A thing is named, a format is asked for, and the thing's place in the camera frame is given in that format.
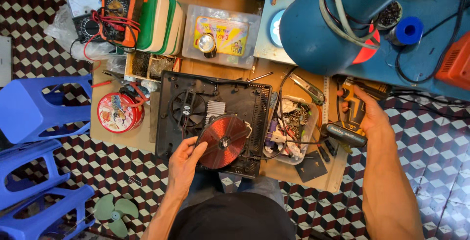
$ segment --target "aluminum heat sink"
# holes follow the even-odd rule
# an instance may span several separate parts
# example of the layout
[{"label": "aluminum heat sink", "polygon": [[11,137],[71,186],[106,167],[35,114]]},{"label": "aluminum heat sink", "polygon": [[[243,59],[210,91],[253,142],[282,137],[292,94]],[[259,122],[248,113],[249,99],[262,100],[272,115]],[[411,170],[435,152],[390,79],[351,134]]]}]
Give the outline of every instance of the aluminum heat sink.
[{"label": "aluminum heat sink", "polygon": [[207,102],[206,125],[209,124],[209,119],[211,117],[219,117],[224,114],[225,114],[225,102],[209,100]]}]

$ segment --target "copper induction coil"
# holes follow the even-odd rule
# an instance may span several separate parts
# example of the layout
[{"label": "copper induction coil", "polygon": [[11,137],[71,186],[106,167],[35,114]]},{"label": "copper induction coil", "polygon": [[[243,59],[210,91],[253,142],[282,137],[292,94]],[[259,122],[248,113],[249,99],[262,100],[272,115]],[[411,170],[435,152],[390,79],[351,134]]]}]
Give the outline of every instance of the copper induction coil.
[{"label": "copper induction coil", "polygon": [[197,144],[207,142],[207,149],[199,162],[211,169],[230,164],[242,152],[249,131],[245,123],[234,115],[223,115],[201,133]]}]

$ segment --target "green fan blade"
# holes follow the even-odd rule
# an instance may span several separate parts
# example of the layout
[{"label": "green fan blade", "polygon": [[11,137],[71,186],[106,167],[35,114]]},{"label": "green fan blade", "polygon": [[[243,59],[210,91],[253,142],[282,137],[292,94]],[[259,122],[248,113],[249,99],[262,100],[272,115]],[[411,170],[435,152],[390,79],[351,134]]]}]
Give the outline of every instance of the green fan blade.
[{"label": "green fan blade", "polygon": [[112,194],[104,195],[94,205],[94,217],[98,220],[111,219],[111,213],[114,211]]},{"label": "green fan blade", "polygon": [[127,228],[122,219],[115,220],[114,222],[109,223],[108,226],[117,237],[124,238],[127,236]]},{"label": "green fan blade", "polygon": [[124,214],[130,214],[134,218],[139,217],[139,209],[128,199],[119,199],[116,201],[116,211],[120,211]]}]

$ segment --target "person's left hand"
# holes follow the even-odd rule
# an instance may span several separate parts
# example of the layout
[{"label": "person's left hand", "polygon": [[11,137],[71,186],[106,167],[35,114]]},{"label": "person's left hand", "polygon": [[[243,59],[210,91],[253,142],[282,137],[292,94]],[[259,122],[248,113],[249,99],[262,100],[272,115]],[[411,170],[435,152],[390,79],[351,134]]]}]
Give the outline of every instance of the person's left hand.
[{"label": "person's left hand", "polygon": [[181,196],[181,200],[184,200],[188,196],[197,161],[207,149],[207,142],[202,142],[195,148],[194,144],[196,141],[197,136],[183,140],[171,156],[168,165],[167,191],[174,193],[174,196]]}]

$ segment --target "ruler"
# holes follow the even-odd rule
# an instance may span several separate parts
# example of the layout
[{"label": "ruler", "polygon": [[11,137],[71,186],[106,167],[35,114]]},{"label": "ruler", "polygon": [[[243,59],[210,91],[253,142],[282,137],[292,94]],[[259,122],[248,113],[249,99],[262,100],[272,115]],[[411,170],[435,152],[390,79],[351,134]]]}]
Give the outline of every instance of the ruler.
[{"label": "ruler", "polygon": [[323,103],[323,108],[321,111],[321,124],[328,123],[328,114],[329,114],[329,82],[331,77],[323,77],[323,94],[325,95],[325,102]]}]

